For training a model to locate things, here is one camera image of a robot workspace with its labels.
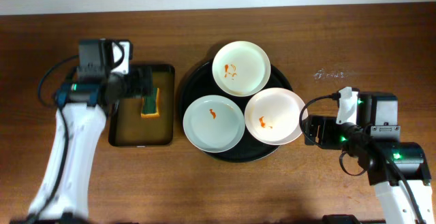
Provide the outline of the orange green scrub sponge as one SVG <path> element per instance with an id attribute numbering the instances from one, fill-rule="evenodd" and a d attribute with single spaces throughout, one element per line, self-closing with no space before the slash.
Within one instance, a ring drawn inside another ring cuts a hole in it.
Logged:
<path id="1" fill-rule="evenodd" d="M 153 88 L 150 95 L 146 95 L 142 98 L 142 109 L 140 114 L 142 118 L 158 118 L 160 116 L 159 95 L 159 88 Z"/>

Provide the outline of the pink plate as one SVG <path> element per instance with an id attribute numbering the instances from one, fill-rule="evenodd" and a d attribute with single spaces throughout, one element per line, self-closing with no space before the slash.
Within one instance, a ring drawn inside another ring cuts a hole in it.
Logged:
<path id="1" fill-rule="evenodd" d="M 280 146 L 302 135 L 300 119 L 304 101 L 294 92 L 283 88 L 269 88 L 256 93 L 245 107 L 245 125 L 258 141 Z"/>

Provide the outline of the light grey plate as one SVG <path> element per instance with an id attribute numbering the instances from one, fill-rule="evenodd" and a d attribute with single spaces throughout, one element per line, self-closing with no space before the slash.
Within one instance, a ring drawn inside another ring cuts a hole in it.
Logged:
<path id="1" fill-rule="evenodd" d="M 222 153 L 241 141 L 245 119 L 232 100 L 207 95 L 188 106 L 183 116 L 183 130 L 196 148 L 207 153 Z"/>

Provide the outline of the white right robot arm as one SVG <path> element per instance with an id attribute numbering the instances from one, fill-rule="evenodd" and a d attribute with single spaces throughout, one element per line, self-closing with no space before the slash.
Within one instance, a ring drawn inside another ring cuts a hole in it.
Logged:
<path id="1" fill-rule="evenodd" d="M 299 122 L 308 144 L 357 158 L 387 223 L 435 222 L 424 151 L 415 142 L 400 141 L 401 128 L 393 114 L 387 118 L 359 114 L 352 121 L 301 115 Z"/>

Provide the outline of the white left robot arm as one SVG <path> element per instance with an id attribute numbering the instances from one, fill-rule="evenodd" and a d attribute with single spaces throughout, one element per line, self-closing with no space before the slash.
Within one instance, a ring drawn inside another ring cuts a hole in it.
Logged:
<path id="1" fill-rule="evenodd" d="M 37 195 L 23 223 L 87 223 L 88 190 L 95 150 L 108 111 L 124 98 L 151 94 L 150 67 L 133 66 L 127 73 L 85 76 L 77 67 L 54 94 L 55 137 Z"/>

